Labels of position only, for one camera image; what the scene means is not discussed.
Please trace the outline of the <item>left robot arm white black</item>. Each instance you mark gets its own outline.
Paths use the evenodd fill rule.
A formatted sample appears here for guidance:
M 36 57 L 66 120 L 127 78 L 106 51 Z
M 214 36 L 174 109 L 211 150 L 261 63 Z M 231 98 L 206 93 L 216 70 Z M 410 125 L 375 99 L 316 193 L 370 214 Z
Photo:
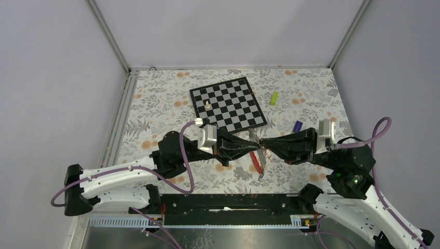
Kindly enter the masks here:
M 197 140 L 171 131 L 158 143 L 158 150 L 141 159 L 94 170 L 86 170 L 79 164 L 68 166 L 61 206 L 65 216 L 132 207 L 155 213 L 161 206 L 155 181 L 188 195 L 195 189 L 191 162 L 215 159 L 227 166 L 259 148 L 257 142 L 211 125 L 199 130 Z

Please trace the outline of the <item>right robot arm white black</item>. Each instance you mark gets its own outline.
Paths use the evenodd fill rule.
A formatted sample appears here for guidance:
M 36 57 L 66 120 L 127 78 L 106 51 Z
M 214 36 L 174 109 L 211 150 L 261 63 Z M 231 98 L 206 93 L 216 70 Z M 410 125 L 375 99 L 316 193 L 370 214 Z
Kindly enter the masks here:
M 299 210 L 314 210 L 344 225 L 374 248 L 420 248 L 433 242 L 434 234 L 413 226 L 385 198 L 376 193 L 371 170 L 376 164 L 369 146 L 346 148 L 334 142 L 334 128 L 309 128 L 294 134 L 261 139 L 285 163 L 309 162 L 331 169 L 326 176 L 336 194 L 355 204 L 361 212 L 344 207 L 319 187 L 307 184 L 297 200 Z

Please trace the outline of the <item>purple and green block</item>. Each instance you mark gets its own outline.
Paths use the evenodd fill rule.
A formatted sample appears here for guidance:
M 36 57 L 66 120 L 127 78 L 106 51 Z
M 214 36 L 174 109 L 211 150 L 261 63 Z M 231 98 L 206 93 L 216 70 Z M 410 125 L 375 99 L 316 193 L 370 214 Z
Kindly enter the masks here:
M 293 127 L 293 129 L 292 129 L 292 132 L 293 132 L 293 133 L 300 132 L 301 129 L 302 129 L 302 126 L 303 126 L 303 122 L 297 120 L 297 121 L 295 122 L 295 124 L 294 124 L 294 127 Z

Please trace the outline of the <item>black grey chessboard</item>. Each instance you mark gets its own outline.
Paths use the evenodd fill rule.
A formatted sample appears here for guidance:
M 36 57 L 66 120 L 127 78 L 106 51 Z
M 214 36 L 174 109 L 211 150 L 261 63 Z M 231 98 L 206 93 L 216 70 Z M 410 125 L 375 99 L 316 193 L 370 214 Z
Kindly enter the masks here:
M 196 117 L 230 133 L 268 124 L 246 77 L 194 88 L 189 93 Z M 206 101 L 210 102 L 211 110 L 205 109 Z

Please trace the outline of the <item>lime green block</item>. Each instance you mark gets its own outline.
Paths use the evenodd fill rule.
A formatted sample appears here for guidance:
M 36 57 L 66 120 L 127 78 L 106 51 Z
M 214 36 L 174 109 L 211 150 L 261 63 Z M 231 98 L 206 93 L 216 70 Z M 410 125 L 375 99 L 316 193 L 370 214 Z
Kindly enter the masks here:
M 271 96 L 271 99 L 269 102 L 270 106 L 275 106 L 277 104 L 278 96 L 279 96 L 279 93 L 277 91 L 274 91 L 272 93 L 272 96 Z

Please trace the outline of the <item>floral table mat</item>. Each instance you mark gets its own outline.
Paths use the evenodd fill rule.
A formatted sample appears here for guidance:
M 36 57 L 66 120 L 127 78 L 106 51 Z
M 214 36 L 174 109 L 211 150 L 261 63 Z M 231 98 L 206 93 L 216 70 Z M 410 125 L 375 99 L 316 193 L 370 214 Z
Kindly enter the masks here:
M 329 68 L 140 71 L 117 163 L 149 155 L 167 132 L 179 131 L 193 120 L 191 89 L 241 77 L 247 78 L 268 122 L 256 129 L 258 137 L 290 134 L 297 120 L 303 128 L 317 127 L 322 119 L 335 123 L 336 139 L 352 136 Z M 274 91 L 279 93 L 277 104 L 270 106 Z M 229 167 L 215 159 L 193 162 L 195 193 L 297 193 L 308 183 L 333 192 L 326 179 L 329 169 L 310 163 L 288 165 L 274 155 L 266 162 L 260 181 L 250 156 L 232 161 Z

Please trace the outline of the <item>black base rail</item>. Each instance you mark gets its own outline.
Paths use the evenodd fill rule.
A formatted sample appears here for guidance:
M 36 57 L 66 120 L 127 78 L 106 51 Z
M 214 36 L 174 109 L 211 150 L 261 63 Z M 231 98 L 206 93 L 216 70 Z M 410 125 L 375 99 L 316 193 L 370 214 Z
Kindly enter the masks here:
M 314 217 L 315 210 L 287 194 L 162 194 L 139 210 L 164 218 L 168 226 L 290 225 L 291 216 Z

